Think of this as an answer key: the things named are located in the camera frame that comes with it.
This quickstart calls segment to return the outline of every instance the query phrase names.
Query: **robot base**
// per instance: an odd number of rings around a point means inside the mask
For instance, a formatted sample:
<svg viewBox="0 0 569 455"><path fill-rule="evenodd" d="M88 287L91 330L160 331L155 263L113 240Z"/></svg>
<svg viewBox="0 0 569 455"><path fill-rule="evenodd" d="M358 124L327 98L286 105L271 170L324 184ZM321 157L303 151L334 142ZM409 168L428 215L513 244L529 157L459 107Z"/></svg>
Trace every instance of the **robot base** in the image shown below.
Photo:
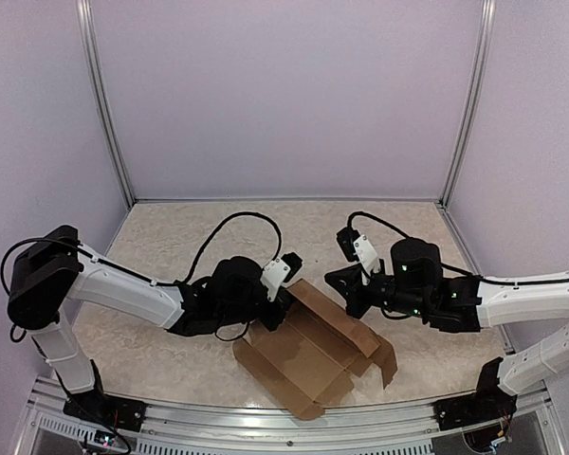
<svg viewBox="0 0 569 455"><path fill-rule="evenodd" d="M87 422L97 424L101 422L110 428L126 429L139 433L145 418L145 409L148 405L139 400L122 398L120 396L104 395L109 404L110 411L99 414L83 408L83 404L68 399L65 402L64 414L71 415Z"/></svg>
<svg viewBox="0 0 569 455"><path fill-rule="evenodd" d="M511 396L498 386L498 369L502 358L486 363L481 370L476 392L445 398L434 403L441 430L468 427L490 420L512 418L516 412L516 395Z"/></svg>

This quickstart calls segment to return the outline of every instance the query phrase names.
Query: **metal frame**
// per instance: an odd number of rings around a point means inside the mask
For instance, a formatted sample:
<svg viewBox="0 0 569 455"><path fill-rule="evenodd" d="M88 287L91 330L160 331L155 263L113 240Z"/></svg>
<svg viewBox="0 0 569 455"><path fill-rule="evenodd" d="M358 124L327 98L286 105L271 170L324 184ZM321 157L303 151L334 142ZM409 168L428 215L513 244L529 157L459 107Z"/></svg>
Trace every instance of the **metal frame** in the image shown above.
<svg viewBox="0 0 569 455"><path fill-rule="evenodd" d="M16 455L33 449L38 430L77 440L85 431L101 429L62 413L65 395L59 384L39 377L22 414ZM122 431L136 453L234 455L242 453L338 454L405 453L406 447L428 447L439 436L433 399L406 403L329 409L322 418L304 422L280 409L233 409L144 400L149 403L140 433ZM548 453L563 455L558 417L541 386L519 397L517 415L536 412ZM484 425L464 428L471 430Z"/></svg>
<svg viewBox="0 0 569 455"><path fill-rule="evenodd" d="M126 170L126 164L122 157L119 142L117 139L116 131L114 128L114 122L112 120L112 114L109 108L109 103L107 95L105 92L103 79L101 75L101 62L99 57L99 51L97 48L97 40L95 37L95 29L93 27L93 15L91 10L90 0L76 0L78 19L81 27L81 34L83 38L83 48L86 57L90 81L95 95L95 100L98 107L98 113L101 120L102 130L105 135L105 141L107 144L107 149L110 155L110 160L114 166L116 176L119 183L119 188L122 193L122 197L126 203L128 209L131 209L136 202L144 203L163 203L163 202L194 202L196 200L202 201L218 201L219 198L207 198L207 199L160 199L160 198L144 198L137 199L131 183L131 179ZM464 114L462 116L462 123L460 130L458 132L455 141L455 150L453 152L453 158L450 163L450 168L448 171L447 179L445 182L445 188L440 196L438 202L446 209L450 203L455 184L459 178L461 172L462 162L464 160L464 155L468 147L468 141L470 137L470 132L472 128L472 123L476 115L476 109L478 106L478 101L481 92L481 86L483 83L483 78L486 70L486 60L488 55L489 44L491 40L491 33L493 29L495 11L495 0L483 0L482 15L481 15L481 25L479 28L479 38L476 46L476 51L474 55L474 63L472 67L472 73L470 78L470 85L468 88L468 94L466 98L466 105L464 109ZM295 197L285 197L276 198L276 200L297 200L299 198ZM319 200L336 200L341 198L319 198ZM436 202L435 198L424 198L424 199L413 199L413 198L343 198L344 200L378 200L378 201L405 201L405 202Z"/></svg>
<svg viewBox="0 0 569 455"><path fill-rule="evenodd" d="M436 209L440 213L440 216L443 218L445 226L447 226L447 229L449 230L451 237L453 238L453 242L455 242L455 244L459 248L459 251L462 254L462 257L464 258L464 261L468 265L470 271L476 274L480 273L478 263L470 253L468 245L464 241L462 233L459 230L457 223L455 223L455 220L453 220L447 209L442 204L439 203L436 204ZM514 346L512 345L512 341L510 340L510 335L505 325L498 325L495 327L495 330L500 336L500 340L502 341L502 344L504 346L504 352L506 354L514 354L515 353Z"/></svg>
<svg viewBox="0 0 569 455"><path fill-rule="evenodd" d="M440 199L440 202L445 209L449 206L453 191L455 190L455 185L459 178L459 173L464 161L464 155L468 148L472 124L476 117L476 109L481 95L481 87L483 85L483 78L486 70L486 59L489 51L489 44L491 42L494 15L495 0L483 0L483 14L481 17L479 39L476 45L476 52L474 54L474 65L472 67L468 96L466 97L466 107L464 108L462 124L455 141L455 151L453 152L453 159L447 175L445 188L443 189L443 194Z"/></svg>
<svg viewBox="0 0 569 455"><path fill-rule="evenodd" d="M155 198L139 198L138 204L170 204L170 203L191 203L191 202L284 202L284 201L335 201L335 202L422 202L428 204L436 204L438 200L433 197L416 197L416 198L396 198L396 197L300 197L300 196L273 196L273 197L207 197L207 198L190 198L190 199L155 199Z"/></svg>
<svg viewBox="0 0 569 455"><path fill-rule="evenodd" d="M114 130L114 122L110 112L105 87L103 86L103 78L101 76L101 65L99 59L99 51L97 50L97 40L95 39L95 29L93 28L93 15L91 11L90 0L77 0L78 21L80 22L80 30L83 38L84 55L88 65L88 74L90 76L91 87L95 95L97 103L97 111L101 120L101 127L105 135L107 150L116 172L120 192L124 198L127 209L131 209L137 202L131 179L126 171L126 165L120 152L116 131Z"/></svg>

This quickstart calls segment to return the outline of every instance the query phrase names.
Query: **white bracket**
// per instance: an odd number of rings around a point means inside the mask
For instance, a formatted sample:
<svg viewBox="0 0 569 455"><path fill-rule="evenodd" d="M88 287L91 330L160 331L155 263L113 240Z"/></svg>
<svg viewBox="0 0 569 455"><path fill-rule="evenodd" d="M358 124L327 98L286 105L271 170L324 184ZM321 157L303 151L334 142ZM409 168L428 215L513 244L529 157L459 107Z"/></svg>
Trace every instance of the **white bracket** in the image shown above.
<svg viewBox="0 0 569 455"><path fill-rule="evenodd" d="M291 267L280 258L270 261L264 267L264 273L262 273L260 281L267 288L267 299L269 301L276 299L276 294L278 294L278 290L283 285L283 282L285 282L290 270Z"/></svg>
<svg viewBox="0 0 569 455"><path fill-rule="evenodd" d="M362 274L362 284L366 286L369 284L371 274L379 272L379 255L366 235L361 235L354 241L354 250L357 253L358 262L366 272Z"/></svg>

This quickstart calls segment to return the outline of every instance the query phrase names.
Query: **brown cardboard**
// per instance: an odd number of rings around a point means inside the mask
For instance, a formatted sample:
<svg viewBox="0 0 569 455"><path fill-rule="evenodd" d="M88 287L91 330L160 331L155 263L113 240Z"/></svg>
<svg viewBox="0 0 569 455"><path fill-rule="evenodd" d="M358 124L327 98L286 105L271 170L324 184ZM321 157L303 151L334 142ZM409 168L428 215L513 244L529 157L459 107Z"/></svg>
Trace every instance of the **brown cardboard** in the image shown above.
<svg viewBox="0 0 569 455"><path fill-rule="evenodd" d="M393 346L318 289L301 280L288 288L296 301L275 332L251 324L250 341L233 343L234 356L295 416L315 419L354 388L351 374L372 363L385 388L396 372Z"/></svg>

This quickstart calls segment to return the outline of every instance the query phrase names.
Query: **metal corner post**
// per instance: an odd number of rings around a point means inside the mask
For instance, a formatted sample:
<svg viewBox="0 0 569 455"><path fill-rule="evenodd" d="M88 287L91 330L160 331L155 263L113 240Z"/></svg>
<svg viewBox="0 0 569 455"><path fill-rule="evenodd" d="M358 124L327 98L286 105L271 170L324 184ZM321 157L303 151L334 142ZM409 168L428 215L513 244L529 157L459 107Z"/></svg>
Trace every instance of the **metal corner post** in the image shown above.
<svg viewBox="0 0 569 455"><path fill-rule="evenodd" d="M472 123L476 117L478 100L481 94L481 86L486 70L486 59L488 57L489 44L491 42L491 33L493 31L493 21L495 16L495 0L483 0L483 14L481 16L481 25L479 29L478 43L474 54L474 65L470 78L468 95L466 97L466 106L464 107L464 115L460 130L455 140L455 151L450 164L449 173L441 196L441 205L444 209L449 206L455 184L459 178L459 174L464 161L464 155L468 147Z"/></svg>
<svg viewBox="0 0 569 455"><path fill-rule="evenodd" d="M135 194L131 185L131 179L126 171L124 159L120 152L120 146L114 130L112 114L105 95L103 79L101 76L101 65L99 52L97 50L97 41L95 39L95 29L93 28L93 16L91 13L90 0L76 0L78 10L78 21L80 22L80 30L83 38L84 55L88 65L88 73L91 81L91 87L95 95L97 110L100 116L101 127L105 134L107 150L118 178L119 188L126 203L127 209L136 203Z"/></svg>

